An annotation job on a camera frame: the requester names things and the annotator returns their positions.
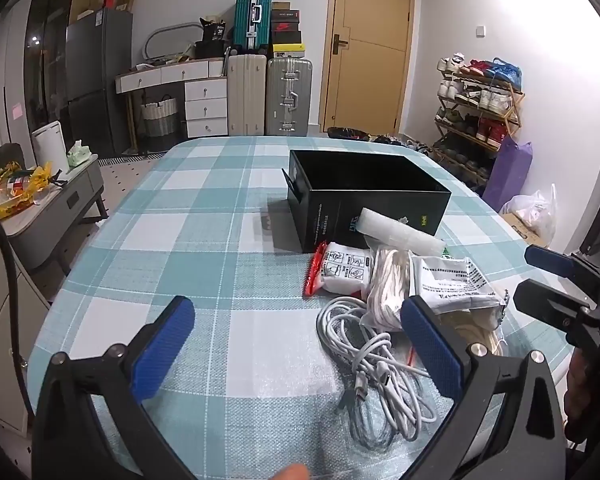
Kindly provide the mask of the person's left hand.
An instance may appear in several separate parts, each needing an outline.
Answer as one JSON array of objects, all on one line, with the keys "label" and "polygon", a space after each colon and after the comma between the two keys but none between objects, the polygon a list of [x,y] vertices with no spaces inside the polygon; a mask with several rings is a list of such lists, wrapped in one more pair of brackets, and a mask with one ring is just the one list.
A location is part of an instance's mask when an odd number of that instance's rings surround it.
[{"label": "person's left hand", "polygon": [[271,480],[309,480],[309,470],[303,464],[291,464],[277,471]]}]

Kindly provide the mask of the person's right hand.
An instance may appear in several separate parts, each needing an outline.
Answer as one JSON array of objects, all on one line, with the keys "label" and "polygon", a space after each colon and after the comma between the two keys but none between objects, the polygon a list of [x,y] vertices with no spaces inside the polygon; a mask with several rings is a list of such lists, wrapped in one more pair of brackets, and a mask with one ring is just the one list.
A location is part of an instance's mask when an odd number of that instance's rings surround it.
[{"label": "person's right hand", "polygon": [[564,409],[567,419],[577,420],[591,402],[591,393],[586,383],[588,360],[581,349],[573,351],[568,373],[567,389],[564,395]]}]

